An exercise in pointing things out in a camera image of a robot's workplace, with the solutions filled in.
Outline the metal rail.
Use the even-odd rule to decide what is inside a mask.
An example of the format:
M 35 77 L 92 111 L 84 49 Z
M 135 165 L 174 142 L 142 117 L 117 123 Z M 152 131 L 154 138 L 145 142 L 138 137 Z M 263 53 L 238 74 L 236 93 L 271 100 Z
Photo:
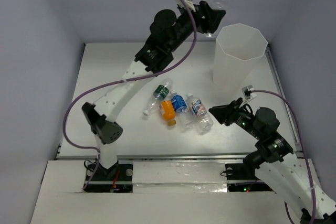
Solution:
M 247 153 L 240 154 L 223 154 L 223 155 L 119 155 L 118 159 L 127 159 L 127 160 L 175 160 L 175 159 L 185 159 L 185 160 L 198 160 L 198 159 L 243 159 L 247 156 Z M 79 156 L 61 156 L 59 153 L 56 155 L 55 159 L 63 160 L 80 160 L 80 159 L 94 159 L 94 155 L 79 155 Z

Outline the white translucent bin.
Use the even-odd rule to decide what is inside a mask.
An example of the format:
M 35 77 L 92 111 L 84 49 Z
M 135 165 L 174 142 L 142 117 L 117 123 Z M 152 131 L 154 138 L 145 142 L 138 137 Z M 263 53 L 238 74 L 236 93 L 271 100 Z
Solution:
M 264 56 L 267 40 L 259 29 L 241 23 L 223 27 L 215 45 L 213 83 L 233 94 Z

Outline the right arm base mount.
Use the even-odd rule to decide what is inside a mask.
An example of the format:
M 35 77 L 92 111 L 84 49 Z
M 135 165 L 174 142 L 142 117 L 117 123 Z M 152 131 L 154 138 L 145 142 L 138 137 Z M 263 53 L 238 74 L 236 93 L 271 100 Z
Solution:
M 273 191 L 265 182 L 255 176 L 251 168 L 244 164 L 242 159 L 234 159 L 225 163 L 220 175 L 226 178 L 227 191 L 229 193 Z

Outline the blue label plastic bottle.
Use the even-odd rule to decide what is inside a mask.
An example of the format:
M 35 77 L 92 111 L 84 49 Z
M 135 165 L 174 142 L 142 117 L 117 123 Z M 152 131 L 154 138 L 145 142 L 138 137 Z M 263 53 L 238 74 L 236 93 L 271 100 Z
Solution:
M 171 90 L 171 102 L 175 114 L 179 120 L 182 132 L 186 132 L 193 127 L 193 122 L 184 98 L 175 90 Z

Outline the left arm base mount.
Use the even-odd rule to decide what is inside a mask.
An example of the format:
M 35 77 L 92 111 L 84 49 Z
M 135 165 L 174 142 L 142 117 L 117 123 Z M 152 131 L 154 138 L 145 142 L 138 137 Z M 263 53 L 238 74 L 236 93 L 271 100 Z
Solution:
M 132 193 L 133 164 L 121 163 L 111 172 L 99 167 L 84 189 L 87 193 Z

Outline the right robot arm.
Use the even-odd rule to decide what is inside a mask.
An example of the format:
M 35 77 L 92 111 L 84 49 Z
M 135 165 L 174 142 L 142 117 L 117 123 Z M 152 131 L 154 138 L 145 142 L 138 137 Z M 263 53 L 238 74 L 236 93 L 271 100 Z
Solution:
M 256 150 L 243 158 L 241 171 L 246 177 L 257 177 L 267 184 L 301 223 L 335 223 L 335 201 L 314 181 L 310 168 L 299 163 L 292 146 L 278 133 L 280 122 L 273 110 L 259 107 L 250 113 L 239 98 L 214 106 L 209 112 L 220 124 L 236 124 L 257 140 Z

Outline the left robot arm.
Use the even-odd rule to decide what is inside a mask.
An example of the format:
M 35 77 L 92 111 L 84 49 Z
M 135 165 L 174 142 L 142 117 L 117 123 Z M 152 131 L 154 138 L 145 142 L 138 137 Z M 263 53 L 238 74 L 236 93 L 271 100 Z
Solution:
M 94 103 L 82 106 L 83 114 L 97 138 L 100 148 L 97 172 L 104 179 L 111 179 L 118 170 L 114 143 L 123 129 L 116 122 L 127 103 L 154 77 L 173 61 L 173 52 L 194 32 L 214 33 L 224 18 L 223 9 L 212 9 L 206 1 L 194 9 L 179 6 L 180 16 L 173 10 L 159 11 L 150 26 L 150 35 L 135 55 L 122 80 L 112 90 Z

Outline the orange plastic bottle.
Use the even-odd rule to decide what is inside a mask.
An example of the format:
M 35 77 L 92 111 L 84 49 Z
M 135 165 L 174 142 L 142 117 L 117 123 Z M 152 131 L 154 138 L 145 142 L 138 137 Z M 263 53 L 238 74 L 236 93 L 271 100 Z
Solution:
M 160 112 L 163 120 L 167 123 L 168 126 L 174 126 L 176 124 L 175 110 L 170 100 L 161 102 Z

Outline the green label plastic bottle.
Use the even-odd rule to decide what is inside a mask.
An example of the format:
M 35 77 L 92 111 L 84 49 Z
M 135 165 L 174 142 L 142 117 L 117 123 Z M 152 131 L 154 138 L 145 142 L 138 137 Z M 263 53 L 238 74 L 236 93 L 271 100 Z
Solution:
M 173 86 L 173 80 L 170 78 L 164 79 L 151 94 L 148 103 L 144 107 L 143 114 L 150 116 L 156 109 L 159 108 L 161 102 L 165 100 Z

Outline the white blue label bottle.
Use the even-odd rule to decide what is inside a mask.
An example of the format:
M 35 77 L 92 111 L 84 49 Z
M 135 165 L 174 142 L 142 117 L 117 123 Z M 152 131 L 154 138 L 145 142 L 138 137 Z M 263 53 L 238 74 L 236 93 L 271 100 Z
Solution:
M 206 107 L 200 98 L 194 96 L 191 93 L 187 94 L 187 106 L 192 114 L 193 120 L 196 123 L 197 129 L 200 134 L 209 132 L 213 126 L 213 120 L 211 119 Z

